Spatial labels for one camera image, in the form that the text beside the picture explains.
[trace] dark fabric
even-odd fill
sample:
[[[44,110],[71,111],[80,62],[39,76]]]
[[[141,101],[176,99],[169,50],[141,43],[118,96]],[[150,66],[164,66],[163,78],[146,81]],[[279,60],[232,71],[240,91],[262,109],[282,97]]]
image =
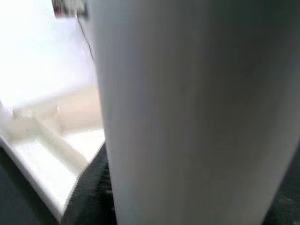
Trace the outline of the dark fabric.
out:
[[[0,224],[58,224],[30,183],[0,147]]]
[[[105,144],[80,176],[61,224],[116,224]]]
[[[300,148],[282,181],[263,225],[300,225]]]

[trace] white pillar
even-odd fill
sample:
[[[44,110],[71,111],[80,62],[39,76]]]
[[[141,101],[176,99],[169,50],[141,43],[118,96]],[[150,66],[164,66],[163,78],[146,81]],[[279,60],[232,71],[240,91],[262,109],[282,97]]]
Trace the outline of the white pillar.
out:
[[[300,14],[263,2],[92,0],[120,225],[263,221],[300,137]]]

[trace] cable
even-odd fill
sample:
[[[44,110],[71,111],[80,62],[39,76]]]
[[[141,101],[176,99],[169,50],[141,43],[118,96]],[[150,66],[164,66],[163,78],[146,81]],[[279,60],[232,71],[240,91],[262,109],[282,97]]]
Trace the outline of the cable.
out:
[[[88,46],[89,46],[89,49],[90,49],[90,56],[92,57],[93,61],[95,61],[95,60],[94,60],[94,56],[93,56],[93,52],[92,52],[92,48],[91,48],[91,46],[90,46],[90,44],[89,44],[89,41],[88,41],[88,39],[86,38],[85,33],[84,33],[84,31],[83,31],[83,26],[81,25],[81,22],[80,22],[79,18],[78,18],[77,16],[76,16],[76,18],[77,18],[77,21],[78,21],[78,23],[79,23],[79,26],[80,26],[80,29],[81,29],[81,31],[82,31],[82,34],[83,34],[83,36],[84,36],[84,39],[85,39],[86,43],[87,43]]]

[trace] white cylindrical column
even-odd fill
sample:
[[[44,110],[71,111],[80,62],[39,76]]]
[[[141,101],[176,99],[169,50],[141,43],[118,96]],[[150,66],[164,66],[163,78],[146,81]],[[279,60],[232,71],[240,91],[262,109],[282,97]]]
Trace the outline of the white cylindrical column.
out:
[[[120,225],[259,225],[300,137],[299,12],[93,0]]]

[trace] white wall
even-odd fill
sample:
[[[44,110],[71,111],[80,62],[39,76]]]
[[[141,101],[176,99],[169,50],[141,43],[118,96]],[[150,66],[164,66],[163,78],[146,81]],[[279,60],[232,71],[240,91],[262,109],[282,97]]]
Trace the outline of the white wall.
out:
[[[1,3],[0,99],[5,106],[96,82],[76,19],[55,19],[51,0]]]

